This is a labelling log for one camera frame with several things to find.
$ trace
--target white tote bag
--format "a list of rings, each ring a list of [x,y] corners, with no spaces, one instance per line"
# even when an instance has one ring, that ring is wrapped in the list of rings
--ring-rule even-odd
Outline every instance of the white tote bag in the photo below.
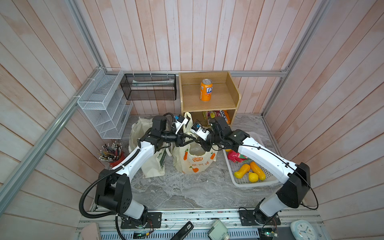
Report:
[[[189,117],[191,121],[184,129],[184,133],[194,136],[190,133],[190,129],[193,125],[192,117],[190,113],[185,113],[184,117]],[[187,144],[183,147],[175,147],[172,153],[173,165],[175,168],[185,174],[196,174],[204,171],[209,165],[216,161],[217,151],[211,148],[211,151],[206,152],[204,149],[195,142]]]
[[[152,127],[152,119],[140,118],[132,125],[131,135],[129,136],[129,152],[132,152],[137,147],[137,139],[144,136],[145,132]],[[161,149],[150,157],[141,167],[144,177],[158,177],[164,176],[164,159],[165,149]]]

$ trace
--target orange soda can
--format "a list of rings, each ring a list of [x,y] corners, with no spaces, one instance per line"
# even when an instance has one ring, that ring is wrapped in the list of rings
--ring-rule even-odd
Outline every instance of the orange soda can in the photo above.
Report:
[[[201,101],[208,102],[209,100],[211,100],[212,86],[213,84],[211,79],[203,79],[200,88]]]

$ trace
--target robotic arm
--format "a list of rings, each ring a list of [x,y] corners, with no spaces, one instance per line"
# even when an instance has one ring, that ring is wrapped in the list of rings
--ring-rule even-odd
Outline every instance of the robotic arm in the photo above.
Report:
[[[299,207],[310,185],[310,171],[306,164],[297,165],[275,155],[242,130],[232,131],[223,117],[209,120],[210,129],[204,129],[195,123],[191,131],[198,138],[179,133],[182,126],[189,121],[190,119],[180,115],[176,116],[173,119],[172,130],[166,131],[166,117],[155,116],[152,128],[138,139],[138,146],[132,153],[112,170],[104,169],[100,172],[99,179],[93,183],[93,186],[97,184],[95,203],[110,209],[112,214],[117,213],[123,218],[130,218],[137,226],[144,225],[147,222],[147,207],[132,198],[130,182],[133,176],[147,159],[162,148],[164,142],[185,146],[195,141],[206,151],[210,151],[213,145],[218,145],[241,153],[270,171],[283,183],[276,193],[263,199],[255,208],[254,215],[259,224],[267,223],[281,209]]]

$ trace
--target clock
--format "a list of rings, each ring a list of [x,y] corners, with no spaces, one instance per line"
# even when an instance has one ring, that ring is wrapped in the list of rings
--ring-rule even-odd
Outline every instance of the clock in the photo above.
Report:
[[[291,231],[296,240],[318,239],[313,226],[305,220],[298,220],[291,223]]]

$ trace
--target yellow squash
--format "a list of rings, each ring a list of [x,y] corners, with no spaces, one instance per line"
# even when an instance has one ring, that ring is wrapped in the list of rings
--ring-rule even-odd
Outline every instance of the yellow squash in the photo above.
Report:
[[[261,170],[261,168],[259,168],[259,166],[255,162],[251,162],[250,166],[251,166],[252,171],[259,176],[259,179],[261,181],[264,181],[265,180],[265,173],[263,172],[263,170]]]
[[[248,164],[244,164],[239,171],[235,172],[233,175],[236,178],[242,178],[244,175],[251,170],[251,167]]]
[[[250,182],[257,182],[259,180],[259,176],[254,172],[249,172],[248,173],[248,180]]]

